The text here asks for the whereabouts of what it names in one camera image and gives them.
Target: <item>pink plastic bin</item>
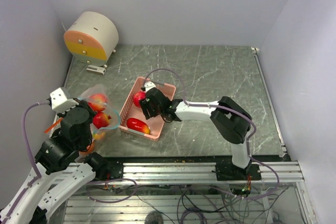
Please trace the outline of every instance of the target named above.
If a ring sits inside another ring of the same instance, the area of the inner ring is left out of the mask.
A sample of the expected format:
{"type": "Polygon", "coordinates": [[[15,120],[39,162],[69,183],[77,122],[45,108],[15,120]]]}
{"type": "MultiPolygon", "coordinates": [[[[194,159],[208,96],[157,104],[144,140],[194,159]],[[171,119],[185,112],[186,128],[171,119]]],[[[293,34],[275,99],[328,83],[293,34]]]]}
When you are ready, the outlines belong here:
{"type": "MultiPolygon", "coordinates": [[[[164,125],[163,119],[160,116],[157,116],[155,118],[150,118],[146,120],[145,116],[142,113],[141,108],[136,107],[133,103],[133,97],[137,92],[141,91],[141,86],[143,84],[144,79],[145,79],[144,77],[138,77],[137,80],[135,81],[131,89],[131,92],[129,93],[124,103],[124,106],[121,109],[121,112],[120,112],[121,124],[119,128],[121,131],[128,132],[131,134],[136,134],[138,136],[142,136],[150,140],[158,141],[163,125],[164,125]],[[144,134],[142,132],[127,128],[126,121],[128,118],[137,118],[145,122],[148,125],[148,127],[151,129],[151,133],[144,134]]],[[[156,81],[152,81],[152,82],[156,84],[156,87],[159,90],[161,90],[165,96],[167,96],[170,100],[173,99],[175,91],[176,91],[176,87],[174,85],[167,84],[167,83],[162,84],[156,81]]]]}

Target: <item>transparent plastic bag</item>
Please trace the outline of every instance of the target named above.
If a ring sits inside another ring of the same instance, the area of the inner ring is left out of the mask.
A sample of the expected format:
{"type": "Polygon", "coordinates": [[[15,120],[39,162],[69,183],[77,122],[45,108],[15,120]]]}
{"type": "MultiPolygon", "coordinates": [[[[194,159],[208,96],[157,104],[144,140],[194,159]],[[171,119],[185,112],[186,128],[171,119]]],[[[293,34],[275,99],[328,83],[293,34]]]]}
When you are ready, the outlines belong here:
{"type": "Polygon", "coordinates": [[[91,132],[94,140],[102,139],[107,131],[114,130],[120,125],[120,115],[112,107],[112,103],[107,97],[104,85],[96,84],[95,86],[84,91],[78,99],[87,101],[93,110],[98,110],[111,117],[109,120],[110,124],[106,127],[101,127],[98,129],[94,126],[93,123],[91,123],[91,132]]]}

